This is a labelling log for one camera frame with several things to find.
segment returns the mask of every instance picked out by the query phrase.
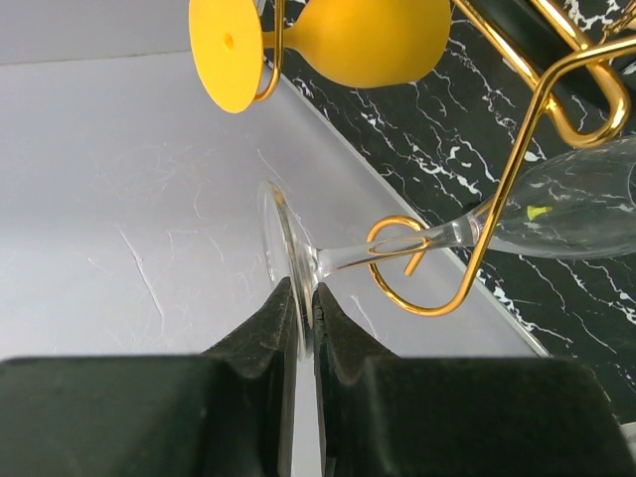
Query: gold wire loop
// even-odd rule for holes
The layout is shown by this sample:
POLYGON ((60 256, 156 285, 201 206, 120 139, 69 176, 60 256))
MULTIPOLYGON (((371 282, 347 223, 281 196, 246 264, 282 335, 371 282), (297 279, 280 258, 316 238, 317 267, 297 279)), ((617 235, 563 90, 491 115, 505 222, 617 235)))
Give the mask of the gold wire loop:
MULTIPOLYGON (((374 226, 371 227, 371 230, 367 234, 367 241, 374 241, 376 237, 378 236, 378 234, 380 233, 380 231, 389 226, 407 226, 407 227, 411 227, 416 232, 421 232, 424 230, 424 226, 422 225, 422 223, 418 222, 413 217, 387 216, 377 221, 374 224, 374 226)), ((415 272, 415 269, 419 266, 419 263, 424 258, 424 254, 425 254, 425 251, 419 251, 418 253, 414 253, 412 255, 412 257, 408 261, 408 264, 406 265, 406 268, 404 269, 404 275, 406 276, 413 275, 413 273, 415 272)), ((374 263, 369 265, 369 270, 371 271, 371 274, 380 276, 378 267, 374 263)))
MULTIPOLYGON (((453 0, 466 17, 490 41, 497 51, 513 66, 517 74, 532 89, 536 90, 540 75, 517 49, 506 40, 504 33, 487 22, 475 9, 470 0, 453 0)), ((553 28, 573 49, 581 52, 593 46, 587 36, 562 11, 554 0, 529 0, 530 3, 548 20, 553 28)), ((560 137, 572 147, 591 147, 602 144, 615 137, 629 119, 629 95, 622 82, 607 61, 584 64, 605 94, 609 103, 609 115, 605 123, 597 130, 581 133, 572 125, 567 113, 557 97, 550 93, 544 105, 560 137)))
POLYGON ((286 0, 274 0, 274 61, 269 83, 262 92, 254 97, 254 102, 265 101, 273 93, 282 73, 283 58, 283 32, 285 30, 285 2, 286 0))
MULTIPOLYGON (((436 308, 423 308, 414 305, 397 295, 378 273, 377 268, 370 267, 374 281, 381 291, 397 306, 418 316, 438 317, 446 315, 457 309, 464 302, 466 296, 468 296, 468 292, 470 291, 470 288, 477 276, 479 266, 483 260, 484 254, 486 253, 488 243, 492 238, 495 226, 499 222, 499 218, 504 210, 515 179, 521 169, 524 156, 530 145, 530 140, 532 139, 541 115, 544 112, 547 112, 546 104, 550 100, 551 92, 557 81, 563 75, 566 75, 576 68, 590 64, 598 64, 598 62, 601 61, 607 61, 612 58, 630 54, 636 54, 636 35, 596 45, 586 50, 575 51, 548 68, 548 70, 540 78, 537 83, 537 87, 534 89, 533 97, 530 101, 528 110, 526 111, 524 122, 519 130, 519 135, 517 136, 513 146, 513 150, 508 159, 508 163, 506 164, 504 173, 502 174, 497 192, 495 193, 494 198, 489 201, 490 212, 486 218, 484 230, 477 240, 470 260, 468 261, 466 272, 462 277, 459 289, 448 303, 436 308)), ((629 112, 629 104, 627 104, 626 112, 629 112)))
MULTIPOLYGON (((374 226, 371 227, 371 230, 367 234, 367 241, 374 241, 380 231, 389 226, 407 226, 411 227, 416 232, 421 232, 424 230, 424 225, 412 217, 388 216, 377 221, 374 226)), ((419 251, 418 253, 413 254, 413 256, 408 261, 406 268, 404 269, 404 275, 413 275, 415 269, 419 266, 421 260, 424 258, 424 254, 425 251, 419 251)), ((401 296, 395 293, 380 273, 380 270, 378 269, 378 265, 376 263, 369 264, 369 271, 371 272, 371 277, 374 279, 376 285, 393 303, 395 303, 400 308, 409 311, 410 313, 414 313, 420 316, 429 316, 428 313, 431 311, 431 309, 422 308, 418 305, 415 305, 414 303, 410 303, 409 301, 404 300, 401 296)))

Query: clear glass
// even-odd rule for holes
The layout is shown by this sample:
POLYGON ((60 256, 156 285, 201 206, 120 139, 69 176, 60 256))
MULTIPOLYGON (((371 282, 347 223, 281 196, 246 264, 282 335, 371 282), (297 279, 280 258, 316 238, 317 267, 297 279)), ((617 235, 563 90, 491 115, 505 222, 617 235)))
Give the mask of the clear glass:
MULTIPOLYGON (((636 251, 636 136, 546 161, 521 176, 489 248, 559 259, 592 259, 636 251)), ((272 284, 290 276, 301 352, 312 351, 311 295, 336 270, 422 250, 474 246, 491 199, 464 216, 422 232, 343 248, 312 246, 282 191, 259 189, 263 244, 272 284)))

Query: glass stem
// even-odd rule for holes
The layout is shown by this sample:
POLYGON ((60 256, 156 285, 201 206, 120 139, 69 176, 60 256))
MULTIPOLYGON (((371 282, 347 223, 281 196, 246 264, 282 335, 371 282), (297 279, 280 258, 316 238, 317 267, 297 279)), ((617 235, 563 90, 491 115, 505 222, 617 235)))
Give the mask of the glass stem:
POLYGON ((474 242, 469 218, 462 216, 442 226, 417 233, 369 241, 360 245, 317 249, 313 253, 314 272, 320 281, 336 270, 435 248, 471 246, 474 242))

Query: goblet base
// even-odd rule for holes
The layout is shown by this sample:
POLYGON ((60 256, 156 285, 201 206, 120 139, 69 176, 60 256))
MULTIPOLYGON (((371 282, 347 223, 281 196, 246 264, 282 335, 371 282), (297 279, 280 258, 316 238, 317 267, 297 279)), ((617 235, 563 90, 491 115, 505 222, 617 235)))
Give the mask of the goblet base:
POLYGON ((278 186, 265 181, 258 188, 263 248, 272 287, 289 277, 296 306, 299 359, 313 353, 311 298, 317 285, 315 249, 285 201, 278 186))

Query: black marble surface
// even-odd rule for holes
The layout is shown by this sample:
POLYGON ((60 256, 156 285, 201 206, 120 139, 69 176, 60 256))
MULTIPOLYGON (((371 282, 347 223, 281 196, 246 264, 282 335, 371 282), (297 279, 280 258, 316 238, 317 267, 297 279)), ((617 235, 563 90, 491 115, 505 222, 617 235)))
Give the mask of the black marble surface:
MULTIPOLYGON (((289 2, 289 23, 304 3, 289 2)), ((626 3, 562 2, 592 38, 626 3)), ((418 83, 348 89, 293 52, 284 73, 430 225, 495 192, 531 97, 457 9, 441 62, 418 83)), ((574 122, 587 130, 601 123, 594 107, 565 99, 574 122)), ((567 149, 543 119, 526 167, 567 149)), ((552 354, 595 372, 621 422, 636 420, 636 255, 572 262, 489 251, 479 279, 552 354)))

